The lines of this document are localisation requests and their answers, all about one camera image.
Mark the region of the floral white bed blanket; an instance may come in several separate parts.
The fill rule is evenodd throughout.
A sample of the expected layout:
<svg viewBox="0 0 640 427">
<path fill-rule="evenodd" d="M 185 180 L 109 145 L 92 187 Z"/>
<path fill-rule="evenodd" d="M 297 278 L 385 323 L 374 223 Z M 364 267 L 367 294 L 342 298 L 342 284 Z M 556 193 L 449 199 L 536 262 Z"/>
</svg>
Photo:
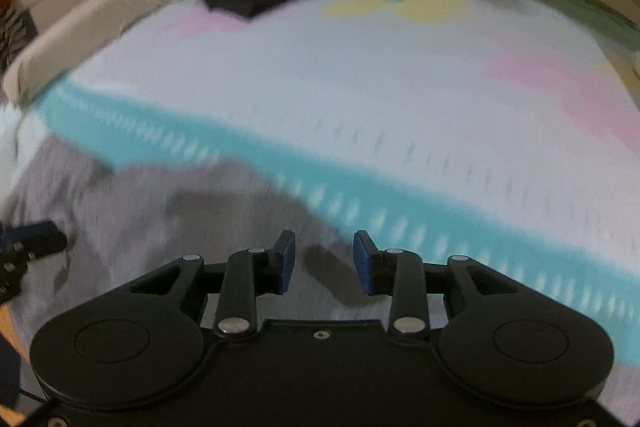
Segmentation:
<svg viewBox="0 0 640 427">
<path fill-rule="evenodd" d="M 178 0 L 1 111 L 1 209 L 58 139 L 107 168 L 234 160 L 352 241 L 453 255 L 639 361 L 638 36 L 537 0 Z"/>
</svg>

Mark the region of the red and black object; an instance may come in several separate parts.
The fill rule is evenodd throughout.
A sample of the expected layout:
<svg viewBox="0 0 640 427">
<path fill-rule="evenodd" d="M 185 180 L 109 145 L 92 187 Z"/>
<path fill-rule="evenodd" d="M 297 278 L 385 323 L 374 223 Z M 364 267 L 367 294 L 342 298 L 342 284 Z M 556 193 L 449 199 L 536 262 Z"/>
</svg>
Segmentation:
<svg viewBox="0 0 640 427">
<path fill-rule="evenodd" d="M 4 74 L 13 61 L 38 35 L 29 10 L 21 11 L 17 0 L 0 0 L 0 72 Z"/>
</svg>

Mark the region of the beige quilt at bedside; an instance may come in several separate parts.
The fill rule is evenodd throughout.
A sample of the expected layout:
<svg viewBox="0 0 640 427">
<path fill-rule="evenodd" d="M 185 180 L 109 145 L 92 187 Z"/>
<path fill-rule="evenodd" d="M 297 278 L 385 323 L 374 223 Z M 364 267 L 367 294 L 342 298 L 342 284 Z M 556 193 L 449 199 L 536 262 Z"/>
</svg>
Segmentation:
<svg viewBox="0 0 640 427">
<path fill-rule="evenodd" d="M 17 54 L 2 76 L 14 106 L 26 106 L 63 72 L 119 38 L 142 18 L 178 0 L 86 0 Z"/>
</svg>

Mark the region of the grey speckled pants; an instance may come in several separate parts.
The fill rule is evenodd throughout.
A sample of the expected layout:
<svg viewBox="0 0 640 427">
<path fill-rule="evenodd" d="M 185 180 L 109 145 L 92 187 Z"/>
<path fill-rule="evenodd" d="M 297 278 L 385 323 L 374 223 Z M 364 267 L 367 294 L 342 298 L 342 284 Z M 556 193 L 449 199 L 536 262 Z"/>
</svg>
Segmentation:
<svg viewBox="0 0 640 427">
<path fill-rule="evenodd" d="M 296 236 L 291 287 L 259 300 L 263 319 L 384 319 L 390 299 L 369 297 L 352 264 L 349 239 L 300 202 L 234 160 L 188 168 L 122 170 L 54 138 L 16 181 L 1 209 L 9 225 L 52 220 L 70 240 L 63 254 L 28 268 L 8 306 L 15 334 L 72 309 L 185 254 L 208 263 L 235 251 Z"/>
</svg>

